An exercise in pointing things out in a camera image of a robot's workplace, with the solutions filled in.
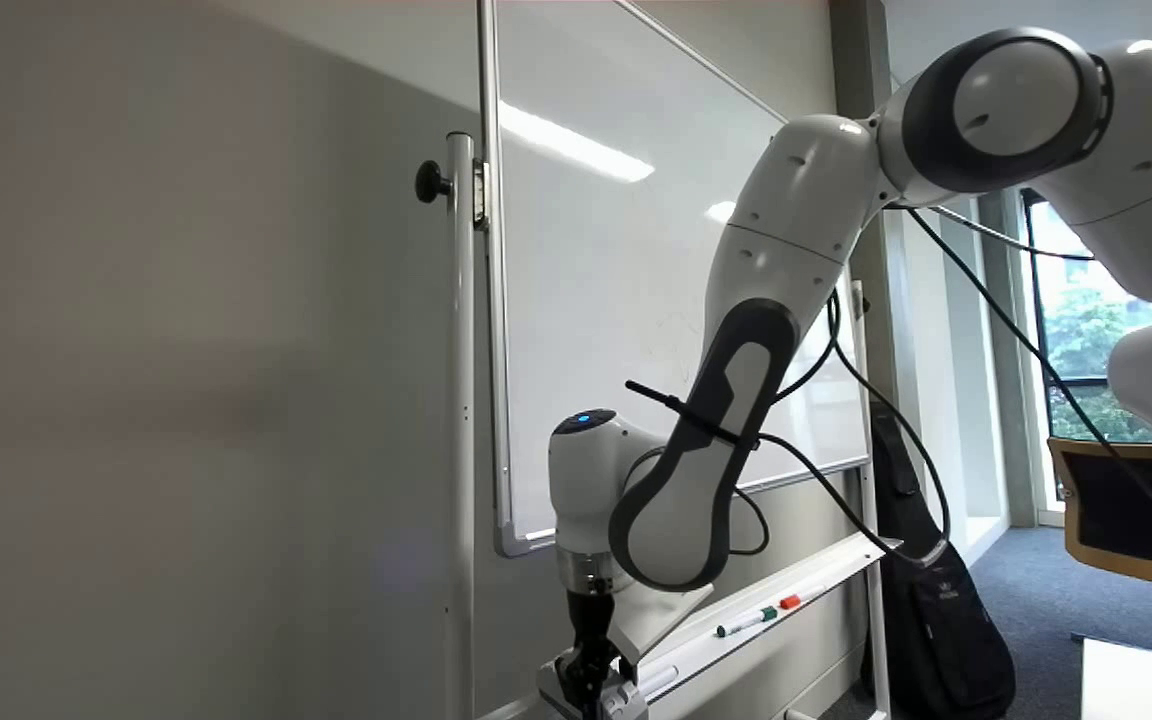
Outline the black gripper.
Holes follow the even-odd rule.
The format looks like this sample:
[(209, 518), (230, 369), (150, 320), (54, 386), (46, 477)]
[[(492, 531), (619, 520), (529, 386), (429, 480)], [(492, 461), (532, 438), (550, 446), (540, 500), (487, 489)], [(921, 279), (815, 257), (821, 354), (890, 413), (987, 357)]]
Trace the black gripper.
[(561, 693), (567, 706), (589, 708), (619, 648), (609, 639), (616, 599), (609, 593), (602, 598), (567, 598), (567, 622), (571, 622), (571, 654), (561, 661)]

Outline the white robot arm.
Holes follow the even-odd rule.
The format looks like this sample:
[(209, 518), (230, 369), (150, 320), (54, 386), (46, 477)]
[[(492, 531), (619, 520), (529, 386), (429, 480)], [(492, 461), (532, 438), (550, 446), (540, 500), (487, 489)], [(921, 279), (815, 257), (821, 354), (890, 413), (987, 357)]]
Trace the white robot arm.
[[(1002, 30), (941, 51), (859, 120), (802, 116), (754, 166), (709, 286), (702, 363), (662, 432), (611, 410), (550, 438), (571, 643), (545, 702), (571, 720), (649, 720), (642, 665), (737, 557), (734, 500), (773, 442), (788, 369), (891, 213), (1041, 193), (1110, 276), (1152, 304), (1152, 39), (1085, 49)], [(1114, 349), (1114, 392), (1152, 427), (1152, 327)]]

